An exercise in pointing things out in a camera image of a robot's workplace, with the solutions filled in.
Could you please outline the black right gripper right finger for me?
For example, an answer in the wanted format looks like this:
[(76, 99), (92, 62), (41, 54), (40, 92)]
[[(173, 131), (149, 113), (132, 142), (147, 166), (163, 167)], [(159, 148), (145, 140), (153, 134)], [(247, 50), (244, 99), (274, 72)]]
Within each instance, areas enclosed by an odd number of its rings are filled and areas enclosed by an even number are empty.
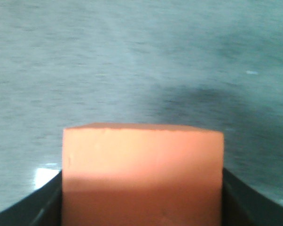
[(223, 169), (224, 226), (283, 226), (283, 206), (257, 192), (228, 169)]

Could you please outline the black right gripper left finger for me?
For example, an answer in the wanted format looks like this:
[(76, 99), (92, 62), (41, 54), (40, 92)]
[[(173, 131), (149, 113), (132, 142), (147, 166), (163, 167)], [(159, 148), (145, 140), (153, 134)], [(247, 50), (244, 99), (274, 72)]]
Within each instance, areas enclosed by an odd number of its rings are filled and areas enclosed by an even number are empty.
[(32, 194), (0, 212), (0, 226), (60, 226), (62, 172)]

